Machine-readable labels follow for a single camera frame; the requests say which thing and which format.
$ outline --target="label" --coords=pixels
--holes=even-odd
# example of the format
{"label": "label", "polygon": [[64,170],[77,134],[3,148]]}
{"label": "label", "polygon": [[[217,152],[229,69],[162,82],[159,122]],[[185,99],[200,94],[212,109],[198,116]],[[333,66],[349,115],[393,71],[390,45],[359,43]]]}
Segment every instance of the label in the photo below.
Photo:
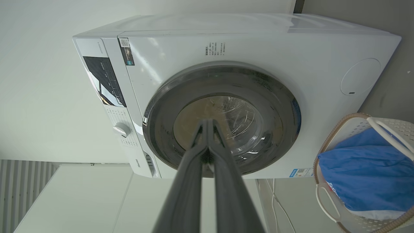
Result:
{"label": "label", "polygon": [[225,42],[210,42],[205,47],[206,56],[223,56],[226,52]]}
{"label": "label", "polygon": [[119,38],[119,46],[121,47],[122,57],[124,57],[125,65],[134,66],[134,58],[132,57],[128,38]]}
{"label": "label", "polygon": [[308,177],[313,176],[313,168],[293,169],[289,177]]}

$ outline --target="white cabinet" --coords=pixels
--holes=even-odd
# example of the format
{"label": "white cabinet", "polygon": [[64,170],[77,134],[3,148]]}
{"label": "white cabinet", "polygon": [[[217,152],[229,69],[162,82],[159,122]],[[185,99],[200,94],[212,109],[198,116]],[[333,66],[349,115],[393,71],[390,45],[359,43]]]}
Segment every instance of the white cabinet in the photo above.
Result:
{"label": "white cabinet", "polygon": [[61,165],[15,233],[112,233],[132,176],[126,165]]}
{"label": "white cabinet", "polygon": [[[120,211],[114,233],[151,232],[172,185],[171,179],[134,175]],[[244,180],[263,227],[265,218],[255,180]],[[216,203],[213,179],[202,181],[201,233],[216,232]]]}
{"label": "white cabinet", "polygon": [[[265,227],[256,182],[244,182]],[[149,233],[172,183],[133,174],[128,164],[61,165],[15,233]],[[201,232],[216,232],[213,179],[202,181]]]}

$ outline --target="white washing machine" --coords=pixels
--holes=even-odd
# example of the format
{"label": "white washing machine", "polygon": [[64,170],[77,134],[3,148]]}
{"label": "white washing machine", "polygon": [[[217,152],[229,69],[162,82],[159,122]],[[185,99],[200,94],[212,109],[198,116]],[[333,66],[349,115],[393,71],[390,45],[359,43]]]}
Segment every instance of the white washing machine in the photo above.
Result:
{"label": "white washing machine", "polygon": [[132,17],[73,40],[135,173],[173,178],[198,121],[214,118],[257,179],[312,176],[401,38],[316,15],[199,14]]}

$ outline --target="white plastic basket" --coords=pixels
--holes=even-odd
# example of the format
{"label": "white plastic basket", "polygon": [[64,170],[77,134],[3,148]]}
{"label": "white plastic basket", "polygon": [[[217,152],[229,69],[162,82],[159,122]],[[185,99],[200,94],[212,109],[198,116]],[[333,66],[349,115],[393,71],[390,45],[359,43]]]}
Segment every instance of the white plastic basket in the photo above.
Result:
{"label": "white plastic basket", "polygon": [[[322,145],[319,153],[333,149],[339,142],[361,133],[365,129],[374,128],[385,140],[401,151],[404,155],[414,160],[414,124],[384,118],[374,118],[363,113],[354,113],[344,117],[334,128]],[[404,145],[392,138],[384,129],[394,135]],[[351,214],[339,197],[330,189],[324,179],[319,159],[316,157],[313,166],[316,181],[316,199],[325,214],[338,224],[346,233],[386,233],[394,229],[414,224],[414,206],[397,219],[373,220]],[[320,192],[326,192],[335,207],[335,216],[329,213],[321,202]]]}

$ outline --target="basket handle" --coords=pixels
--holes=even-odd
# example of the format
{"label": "basket handle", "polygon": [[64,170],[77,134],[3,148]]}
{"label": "basket handle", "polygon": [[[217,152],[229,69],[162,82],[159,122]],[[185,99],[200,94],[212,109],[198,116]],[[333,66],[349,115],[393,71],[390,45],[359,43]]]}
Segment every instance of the basket handle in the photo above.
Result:
{"label": "basket handle", "polygon": [[[332,196],[331,195],[335,195],[335,194],[332,194],[332,192],[328,192],[328,189],[330,189],[330,187],[326,184],[326,183],[320,183],[320,184],[317,184],[316,185],[316,200],[318,201],[318,204],[319,204],[319,206],[320,206],[320,208],[323,210],[323,212],[330,218],[330,219],[332,219],[332,221],[334,221],[334,222],[340,222],[341,221],[341,214],[339,213],[339,211],[338,211],[338,208],[336,207],[336,205],[335,205],[335,203],[334,203],[334,200],[332,199]],[[326,210],[326,208],[325,208],[325,206],[322,204],[322,202],[320,201],[320,190],[324,190],[325,191],[325,193],[326,194],[328,194],[328,197],[329,197],[329,199],[331,200],[331,202],[332,202],[332,205],[335,207],[335,210],[336,210],[336,212],[337,212],[337,214],[338,214],[338,216],[339,216],[339,218],[335,218],[334,216],[332,216],[329,212],[328,212],[328,210]]]}
{"label": "basket handle", "polygon": [[[376,120],[373,117],[367,118],[368,123],[372,126],[372,128],[375,129],[387,142],[389,142],[392,146],[394,146],[397,150],[399,150],[401,153],[403,153],[405,156],[409,157],[411,160],[414,160],[414,154],[412,151],[410,151],[407,148],[410,148],[411,145],[408,144],[398,133],[396,133],[392,128],[390,128],[388,125],[383,123],[382,121]],[[392,135],[398,138],[405,146],[401,145],[397,140],[395,140],[393,137],[391,137],[383,128],[388,130]]]}

